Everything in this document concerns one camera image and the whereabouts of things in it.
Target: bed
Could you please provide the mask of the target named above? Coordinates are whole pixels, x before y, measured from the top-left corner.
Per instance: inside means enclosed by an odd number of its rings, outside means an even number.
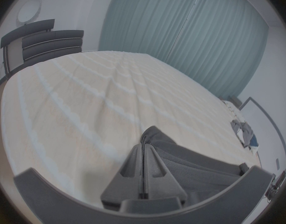
[[[100,195],[152,125],[178,145],[231,163],[260,166],[231,128],[217,97],[147,55],[84,52],[27,67],[7,82],[3,145],[14,175],[35,168],[85,203]]]

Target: mattress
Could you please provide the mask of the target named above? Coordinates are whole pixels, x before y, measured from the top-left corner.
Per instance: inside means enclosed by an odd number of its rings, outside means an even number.
[[[231,164],[260,166],[218,98],[147,55],[85,52],[38,63],[7,82],[3,145],[14,175],[29,167],[67,194],[100,195],[140,136],[155,125],[178,145]]]

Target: blue cloth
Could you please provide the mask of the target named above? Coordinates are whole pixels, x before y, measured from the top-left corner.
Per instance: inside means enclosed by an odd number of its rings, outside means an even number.
[[[250,141],[250,146],[253,146],[253,147],[258,147],[258,143],[257,143],[257,139],[256,139],[256,136],[253,135],[251,141]]]

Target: pile of clothes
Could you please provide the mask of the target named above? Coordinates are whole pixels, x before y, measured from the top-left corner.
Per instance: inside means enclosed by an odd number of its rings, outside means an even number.
[[[253,155],[255,155],[259,148],[259,144],[257,143],[256,136],[254,135],[251,126],[249,126],[247,122],[239,122],[236,119],[231,121],[231,126],[243,147],[249,147]]]

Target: curtain fold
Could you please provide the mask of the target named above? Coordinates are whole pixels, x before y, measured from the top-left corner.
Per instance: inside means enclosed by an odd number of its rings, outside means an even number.
[[[196,0],[112,0],[99,50],[147,53],[165,61]]]
[[[255,73],[268,26],[247,0],[198,0],[167,63],[216,96],[239,95]]]

